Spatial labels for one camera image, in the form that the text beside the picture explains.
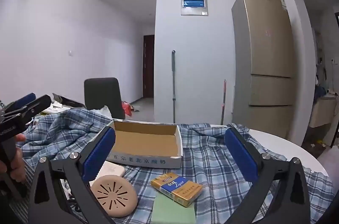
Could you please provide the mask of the person's left hand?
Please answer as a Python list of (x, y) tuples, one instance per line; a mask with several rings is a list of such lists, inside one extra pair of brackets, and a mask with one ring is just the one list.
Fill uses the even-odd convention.
[[(24, 142), (26, 140), (26, 137), (20, 133), (15, 136), (16, 142)], [(23, 183), (25, 182), (25, 163), (22, 158), (22, 150), (21, 148), (15, 146), (15, 156), (13, 160), (11, 161), (11, 172), (10, 177), (14, 179), (16, 182)], [(7, 171), (7, 166), (1, 161), (0, 162), (0, 172), (1, 174), (4, 174)]]

